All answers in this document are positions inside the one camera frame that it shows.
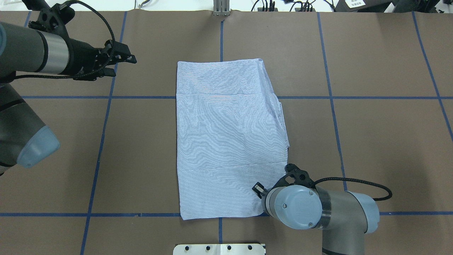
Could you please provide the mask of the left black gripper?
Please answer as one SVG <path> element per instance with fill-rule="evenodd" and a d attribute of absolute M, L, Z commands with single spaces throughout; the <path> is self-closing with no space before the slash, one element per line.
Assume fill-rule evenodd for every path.
<path fill-rule="evenodd" d="M 44 59 L 37 73 L 49 74 L 51 79 L 96 81 L 98 78 L 115 77 L 117 63 L 136 64 L 136 57 L 127 45 L 106 41 L 104 48 L 94 48 L 87 42 L 72 39 L 66 25 L 74 18 L 74 2 L 49 6 L 46 2 L 29 2 L 29 10 L 38 11 L 36 21 L 28 23 L 37 30 L 44 44 Z"/>

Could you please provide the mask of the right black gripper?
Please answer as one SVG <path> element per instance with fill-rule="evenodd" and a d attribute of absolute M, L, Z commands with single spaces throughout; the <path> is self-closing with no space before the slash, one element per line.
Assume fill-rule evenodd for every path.
<path fill-rule="evenodd" d="M 299 185 L 306 188 L 314 188 L 314 181 L 310 178 L 310 175 L 307 171 L 300 169 L 295 164 L 287 164 L 285 166 L 285 175 L 278 179 L 276 184 L 273 187 L 266 189 L 260 182 L 256 182 L 252 187 L 252 191 L 259 197 L 263 199 L 266 197 L 271 190 L 280 187 L 289 187 L 293 185 Z"/>

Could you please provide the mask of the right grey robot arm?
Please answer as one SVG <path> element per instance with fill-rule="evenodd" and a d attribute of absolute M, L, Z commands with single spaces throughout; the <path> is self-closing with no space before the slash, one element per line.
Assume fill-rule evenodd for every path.
<path fill-rule="evenodd" d="M 314 181 L 294 164 L 270 189 L 257 182 L 252 187 L 267 215 L 295 230 L 322 231 L 322 254 L 364 255 L 365 235 L 375 232 L 380 222 L 377 199 L 362 193 L 330 191 L 319 187 L 324 181 L 350 181 L 376 187 L 354 178 L 327 177 Z"/>

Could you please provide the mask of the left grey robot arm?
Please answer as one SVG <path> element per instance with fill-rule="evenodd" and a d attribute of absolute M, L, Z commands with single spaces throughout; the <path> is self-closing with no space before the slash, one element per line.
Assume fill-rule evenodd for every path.
<path fill-rule="evenodd" d="M 136 64 L 129 47 L 115 38 L 107 19 L 80 0 L 50 6 L 44 0 L 25 0 L 38 13 L 26 26 L 1 22 L 1 174 L 14 166 L 30 168 L 56 152 L 61 144 L 51 128 L 16 89 L 43 88 L 65 80 L 92 82 L 116 76 L 114 65 Z M 66 25 L 75 17 L 73 5 L 92 11 L 110 35 L 102 47 L 72 38 Z"/>

